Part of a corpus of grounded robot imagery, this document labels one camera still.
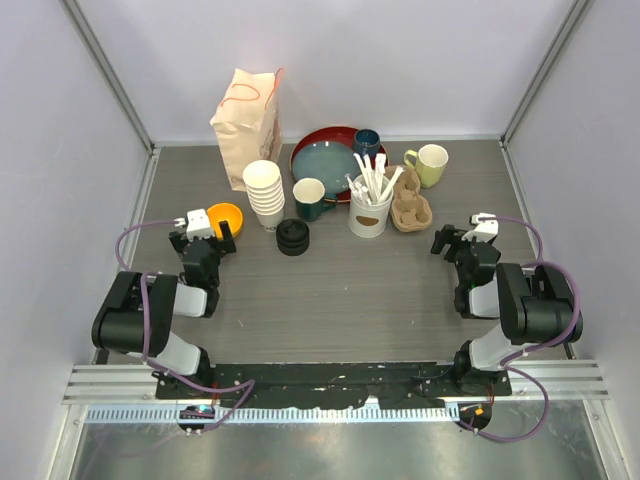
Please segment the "orange plastic bowl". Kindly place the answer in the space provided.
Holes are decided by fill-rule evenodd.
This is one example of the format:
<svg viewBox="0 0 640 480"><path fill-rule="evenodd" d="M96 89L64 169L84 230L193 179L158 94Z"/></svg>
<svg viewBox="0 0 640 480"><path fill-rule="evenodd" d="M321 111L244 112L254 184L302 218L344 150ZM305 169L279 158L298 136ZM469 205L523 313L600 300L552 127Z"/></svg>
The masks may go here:
<svg viewBox="0 0 640 480"><path fill-rule="evenodd" d="M237 205L226 202L217 203L209 207L206 212L217 238L221 238L223 236L219 226L219 223L223 221L227 222L231 235L234 238L236 238L241 232L244 224L244 215Z"/></svg>

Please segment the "blue ceramic plate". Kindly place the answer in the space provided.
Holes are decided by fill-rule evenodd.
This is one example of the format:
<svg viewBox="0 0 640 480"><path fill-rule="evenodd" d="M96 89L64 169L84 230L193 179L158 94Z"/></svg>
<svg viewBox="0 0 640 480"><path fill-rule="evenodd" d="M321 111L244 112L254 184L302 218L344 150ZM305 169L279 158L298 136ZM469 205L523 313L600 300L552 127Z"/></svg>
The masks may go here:
<svg viewBox="0 0 640 480"><path fill-rule="evenodd" d="M337 195L349 189L347 178L356 179L360 169L349 147L338 142L319 141L294 155L292 173L296 181L303 178L319 180L327 193Z"/></svg>

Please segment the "white straw holder tin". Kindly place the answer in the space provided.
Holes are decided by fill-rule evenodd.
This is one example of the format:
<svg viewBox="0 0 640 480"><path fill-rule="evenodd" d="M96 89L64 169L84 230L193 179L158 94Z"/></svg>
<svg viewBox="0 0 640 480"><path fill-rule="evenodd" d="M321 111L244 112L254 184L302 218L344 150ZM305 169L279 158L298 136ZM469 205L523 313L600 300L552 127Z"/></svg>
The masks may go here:
<svg viewBox="0 0 640 480"><path fill-rule="evenodd" d="M348 226L358 237L370 239L381 235L387 223L393 195L389 193L382 203L374 203L368 195L351 192Z"/></svg>

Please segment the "dark blue ceramic cup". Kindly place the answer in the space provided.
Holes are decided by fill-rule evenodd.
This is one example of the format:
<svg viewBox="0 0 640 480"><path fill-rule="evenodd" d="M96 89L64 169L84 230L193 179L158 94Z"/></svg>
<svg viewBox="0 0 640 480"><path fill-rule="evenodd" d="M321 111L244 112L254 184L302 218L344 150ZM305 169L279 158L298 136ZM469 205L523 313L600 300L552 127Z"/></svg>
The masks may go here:
<svg viewBox="0 0 640 480"><path fill-rule="evenodd" d="M380 150L380 136L371 129L361 129L355 132L353 136L352 149L361 157L368 155L374 158Z"/></svg>

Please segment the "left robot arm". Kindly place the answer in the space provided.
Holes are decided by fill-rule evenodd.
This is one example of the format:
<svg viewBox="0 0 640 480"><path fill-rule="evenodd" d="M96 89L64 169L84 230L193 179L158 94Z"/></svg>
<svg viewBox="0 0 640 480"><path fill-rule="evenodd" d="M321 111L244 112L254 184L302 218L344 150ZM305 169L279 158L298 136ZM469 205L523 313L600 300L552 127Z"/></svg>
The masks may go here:
<svg viewBox="0 0 640 480"><path fill-rule="evenodd" d="M220 299L220 260L236 251L229 223L221 221L221 234L206 239L170 233L183 265L179 275L136 272L121 257L120 244L128 234L148 226L179 224L178 219L149 221L119 235L115 255L121 270L93 322L92 343L100 350L138 357L153 368L159 381L173 378L190 398L237 392L246 386L217 387L206 350L172 331L176 314L209 318L215 312Z"/></svg>

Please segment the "red round tray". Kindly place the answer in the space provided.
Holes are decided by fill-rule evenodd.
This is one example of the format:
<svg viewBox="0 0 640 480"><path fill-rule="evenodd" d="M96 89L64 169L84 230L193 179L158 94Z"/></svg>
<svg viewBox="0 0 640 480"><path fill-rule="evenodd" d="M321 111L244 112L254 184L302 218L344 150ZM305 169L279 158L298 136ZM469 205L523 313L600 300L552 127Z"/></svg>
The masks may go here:
<svg viewBox="0 0 640 480"><path fill-rule="evenodd" d="M358 130L359 129L355 127L349 127L349 126L330 126L330 127L321 128L319 130L316 130L307 134L295 145L290 155L289 167L290 167L292 177L293 177L293 173L292 173L293 157L303 147L319 141L333 141L333 142L338 142L343 145L346 145L353 151L352 149L353 136L355 132ZM349 203L351 199L351 193L349 189L337 195L335 194L333 195L335 196L337 203Z"/></svg>

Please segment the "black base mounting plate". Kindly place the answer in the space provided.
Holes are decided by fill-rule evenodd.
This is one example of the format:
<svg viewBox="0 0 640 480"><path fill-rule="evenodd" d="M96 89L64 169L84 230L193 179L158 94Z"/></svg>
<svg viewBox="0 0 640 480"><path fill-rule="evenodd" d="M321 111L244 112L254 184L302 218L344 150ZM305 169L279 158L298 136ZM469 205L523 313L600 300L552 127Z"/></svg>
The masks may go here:
<svg viewBox="0 0 640 480"><path fill-rule="evenodd" d="M190 380L214 388L205 393L158 371L160 400L215 400L230 408L244 389L223 390L253 380L244 408L310 410L358 409L373 397L382 409L435 407L446 397L506 397L512 394L504 372L458 374L436 362L217 364L204 377Z"/></svg>

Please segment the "brown cardboard cup carrier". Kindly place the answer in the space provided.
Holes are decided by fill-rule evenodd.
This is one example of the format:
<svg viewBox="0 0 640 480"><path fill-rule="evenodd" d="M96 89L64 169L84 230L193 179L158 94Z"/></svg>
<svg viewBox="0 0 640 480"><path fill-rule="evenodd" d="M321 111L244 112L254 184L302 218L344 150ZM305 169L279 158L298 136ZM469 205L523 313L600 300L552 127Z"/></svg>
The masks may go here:
<svg viewBox="0 0 640 480"><path fill-rule="evenodd" d="M394 226L403 233L426 230L432 224L431 207L421 195L420 179L411 168L405 168L394 185L390 215Z"/></svg>

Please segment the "stack of white paper cups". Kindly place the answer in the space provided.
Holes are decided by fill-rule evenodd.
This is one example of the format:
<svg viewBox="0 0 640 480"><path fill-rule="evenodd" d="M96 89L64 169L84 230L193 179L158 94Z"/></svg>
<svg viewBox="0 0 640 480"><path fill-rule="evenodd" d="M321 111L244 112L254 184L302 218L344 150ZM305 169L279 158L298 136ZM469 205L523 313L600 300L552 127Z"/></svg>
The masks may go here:
<svg viewBox="0 0 640 480"><path fill-rule="evenodd" d="M284 219L285 195L278 165L270 160L256 160L243 171L243 181L252 210L259 223L273 231Z"/></svg>

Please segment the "brown paper takeout bag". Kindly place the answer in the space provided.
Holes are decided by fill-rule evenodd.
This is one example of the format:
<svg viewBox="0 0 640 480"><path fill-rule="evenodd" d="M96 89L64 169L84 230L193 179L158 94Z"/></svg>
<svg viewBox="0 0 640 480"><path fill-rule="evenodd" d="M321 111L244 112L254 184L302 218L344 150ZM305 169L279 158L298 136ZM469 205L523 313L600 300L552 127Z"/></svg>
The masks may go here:
<svg viewBox="0 0 640 480"><path fill-rule="evenodd" d="M246 189L242 174L256 160L276 162L282 147L279 84L284 73L251 74L237 68L210 125L234 191Z"/></svg>

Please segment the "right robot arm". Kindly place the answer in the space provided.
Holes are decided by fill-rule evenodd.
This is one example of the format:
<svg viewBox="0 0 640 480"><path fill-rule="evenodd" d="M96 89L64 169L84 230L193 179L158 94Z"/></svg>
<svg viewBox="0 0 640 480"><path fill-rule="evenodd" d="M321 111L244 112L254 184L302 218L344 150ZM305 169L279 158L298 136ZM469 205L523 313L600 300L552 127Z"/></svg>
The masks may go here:
<svg viewBox="0 0 640 480"><path fill-rule="evenodd" d="M457 391L480 395L507 377L506 366L538 349L577 342L583 319L567 276L547 262L531 268L505 263L494 246L498 222L471 230L444 225L431 253L442 253L458 277L454 308L464 318L497 319L484 336L465 342L448 374Z"/></svg>

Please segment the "dark green ceramic mug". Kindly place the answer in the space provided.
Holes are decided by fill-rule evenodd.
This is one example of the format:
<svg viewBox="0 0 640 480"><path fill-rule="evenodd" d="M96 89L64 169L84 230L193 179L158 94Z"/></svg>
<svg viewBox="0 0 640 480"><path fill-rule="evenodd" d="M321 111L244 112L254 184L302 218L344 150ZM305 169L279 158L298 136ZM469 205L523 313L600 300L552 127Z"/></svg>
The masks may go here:
<svg viewBox="0 0 640 480"><path fill-rule="evenodd" d="M293 186L296 212L305 222L316 221L324 212L337 206L333 194L329 196L331 202L325 201L327 195L324 184L314 178L302 178Z"/></svg>

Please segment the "light green ceramic mug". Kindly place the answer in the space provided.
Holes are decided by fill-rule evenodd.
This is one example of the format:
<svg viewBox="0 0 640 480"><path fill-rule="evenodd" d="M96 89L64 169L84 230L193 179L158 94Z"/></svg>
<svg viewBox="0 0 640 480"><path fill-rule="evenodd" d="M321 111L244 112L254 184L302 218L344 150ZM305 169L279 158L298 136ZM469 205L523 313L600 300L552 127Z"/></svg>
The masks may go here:
<svg viewBox="0 0 640 480"><path fill-rule="evenodd" d="M427 144L418 151L407 150L404 163L413 168L423 188L431 188L439 182L449 161L447 150L436 144Z"/></svg>

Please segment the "aluminium frame rail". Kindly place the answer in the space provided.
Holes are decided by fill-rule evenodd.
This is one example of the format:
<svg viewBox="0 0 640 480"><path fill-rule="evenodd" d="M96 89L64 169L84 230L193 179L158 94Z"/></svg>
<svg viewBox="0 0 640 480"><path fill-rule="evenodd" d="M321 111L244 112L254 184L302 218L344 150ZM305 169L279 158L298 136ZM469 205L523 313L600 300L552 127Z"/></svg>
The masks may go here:
<svg viewBox="0 0 640 480"><path fill-rule="evenodd" d="M230 424L456 421L502 401L605 399L591 360L533 360L457 380L449 364L218 364L206 392L143 365L73 368L66 405L89 423Z"/></svg>

